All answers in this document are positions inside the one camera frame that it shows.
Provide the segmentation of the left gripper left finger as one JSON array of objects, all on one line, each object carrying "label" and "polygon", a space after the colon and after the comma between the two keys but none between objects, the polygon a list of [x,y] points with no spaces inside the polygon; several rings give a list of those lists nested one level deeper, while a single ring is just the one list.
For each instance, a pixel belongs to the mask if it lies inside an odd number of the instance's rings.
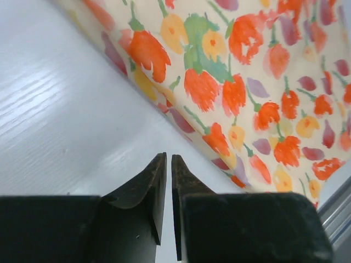
[{"label": "left gripper left finger", "polygon": [[161,244],[165,192],[167,182],[167,154],[158,153],[136,176],[103,197],[118,209],[132,209],[144,203],[151,233]]}]

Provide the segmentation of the orange floral skirt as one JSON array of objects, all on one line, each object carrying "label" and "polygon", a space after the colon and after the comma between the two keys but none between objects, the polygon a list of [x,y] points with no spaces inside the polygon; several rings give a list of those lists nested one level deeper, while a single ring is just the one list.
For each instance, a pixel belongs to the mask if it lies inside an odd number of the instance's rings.
[{"label": "orange floral skirt", "polygon": [[350,160],[342,1],[59,1],[233,183],[318,205]]}]

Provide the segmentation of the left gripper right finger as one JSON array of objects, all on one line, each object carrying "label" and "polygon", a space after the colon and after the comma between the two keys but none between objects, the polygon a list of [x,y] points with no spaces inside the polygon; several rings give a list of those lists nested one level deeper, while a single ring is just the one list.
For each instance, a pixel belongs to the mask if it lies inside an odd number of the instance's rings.
[{"label": "left gripper right finger", "polygon": [[172,173],[172,203],[173,203],[173,222],[177,260],[182,260],[181,242],[181,198],[187,194],[213,194],[200,179],[198,179],[185,164],[181,155],[173,155],[171,159]]}]

